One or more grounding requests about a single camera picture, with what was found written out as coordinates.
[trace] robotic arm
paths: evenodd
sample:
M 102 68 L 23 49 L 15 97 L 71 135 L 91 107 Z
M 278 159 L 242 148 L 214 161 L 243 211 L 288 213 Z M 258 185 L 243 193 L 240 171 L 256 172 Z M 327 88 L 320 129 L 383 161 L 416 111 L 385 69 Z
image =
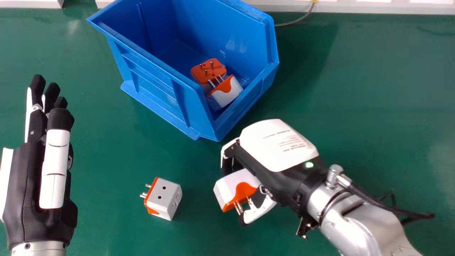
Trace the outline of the robotic arm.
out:
M 35 75 L 27 89 L 25 143 L 3 149 L 0 220 L 14 256 L 64 256 L 77 225 L 70 199 L 74 118 L 60 88 Z
M 241 225 L 276 204 L 289 206 L 300 218 L 298 236 L 306 239 L 319 228 L 343 256 L 421 256 L 403 225 L 434 217 L 372 198 L 341 166 L 327 168 L 316 147 L 279 119 L 250 125 L 226 144 L 221 169 L 224 177 L 213 191 L 223 211 L 237 210 Z

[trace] bolt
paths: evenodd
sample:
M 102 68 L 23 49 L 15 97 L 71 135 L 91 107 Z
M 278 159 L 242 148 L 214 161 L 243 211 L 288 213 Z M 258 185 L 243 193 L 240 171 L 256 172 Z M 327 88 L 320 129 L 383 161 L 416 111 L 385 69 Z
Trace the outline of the bolt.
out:
M 325 186 L 329 189 L 335 188 L 337 184 L 337 176 L 343 172 L 343 167 L 333 164 L 329 168 L 329 172 L 327 173 L 327 180 L 325 181 Z

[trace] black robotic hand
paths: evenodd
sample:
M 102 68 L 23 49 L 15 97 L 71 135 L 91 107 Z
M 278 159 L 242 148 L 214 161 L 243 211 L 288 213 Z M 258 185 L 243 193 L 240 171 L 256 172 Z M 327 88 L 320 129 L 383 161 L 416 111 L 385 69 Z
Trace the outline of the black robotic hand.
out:
M 27 90 L 25 143 L 4 148 L 2 154 L 0 219 L 13 255 L 64 255 L 77 225 L 69 172 L 74 118 L 66 100 L 58 97 L 58 85 L 50 83 L 43 94 L 45 86 L 41 75 L 33 77 Z

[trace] metal prong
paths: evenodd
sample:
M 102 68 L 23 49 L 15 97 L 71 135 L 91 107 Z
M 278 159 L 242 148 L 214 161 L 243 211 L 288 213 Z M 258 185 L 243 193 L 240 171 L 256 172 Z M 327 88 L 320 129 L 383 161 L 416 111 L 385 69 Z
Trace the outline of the metal prong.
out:
M 235 210 L 237 211 L 237 213 L 239 215 L 241 215 L 243 213 L 243 207 L 242 205 L 239 203 L 239 202 L 235 202 L 234 203 L 234 206 L 235 206 Z
M 208 82 L 212 85 L 213 88 L 215 88 L 215 84 L 211 81 L 211 80 L 208 80 Z

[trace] blue plastic bin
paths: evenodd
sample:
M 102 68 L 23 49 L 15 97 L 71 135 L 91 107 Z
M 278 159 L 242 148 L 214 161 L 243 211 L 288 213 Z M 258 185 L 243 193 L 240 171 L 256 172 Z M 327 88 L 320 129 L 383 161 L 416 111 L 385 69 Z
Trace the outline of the blue plastic bin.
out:
M 221 141 L 279 64 L 273 19 L 239 0 L 117 0 L 87 20 L 107 38 L 121 89 L 194 140 Z M 209 58 L 244 88 L 220 111 L 190 73 Z

